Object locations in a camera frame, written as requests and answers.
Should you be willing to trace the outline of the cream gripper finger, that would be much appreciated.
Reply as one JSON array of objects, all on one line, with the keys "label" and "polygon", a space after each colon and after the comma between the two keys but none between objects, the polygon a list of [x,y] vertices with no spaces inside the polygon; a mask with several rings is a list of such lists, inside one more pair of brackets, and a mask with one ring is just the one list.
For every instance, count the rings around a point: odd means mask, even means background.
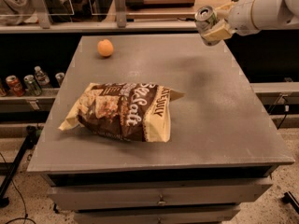
[{"label": "cream gripper finger", "polygon": [[228,20],[230,11],[234,5],[235,5],[235,2],[231,1],[224,5],[216,7],[215,12],[216,12],[217,18],[219,20]]},{"label": "cream gripper finger", "polygon": [[207,42],[220,41],[223,39],[231,38],[233,35],[233,29],[226,20],[220,20],[211,29],[205,31],[202,37]]}]

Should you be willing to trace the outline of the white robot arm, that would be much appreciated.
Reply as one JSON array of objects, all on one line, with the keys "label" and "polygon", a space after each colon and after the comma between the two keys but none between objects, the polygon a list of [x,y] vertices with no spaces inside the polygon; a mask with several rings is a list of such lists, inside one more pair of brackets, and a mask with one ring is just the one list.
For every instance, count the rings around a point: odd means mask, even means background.
[{"label": "white robot arm", "polygon": [[253,35],[262,30],[299,28],[299,0],[238,0],[220,7],[200,7],[196,29],[204,43],[213,46],[233,34]]}]

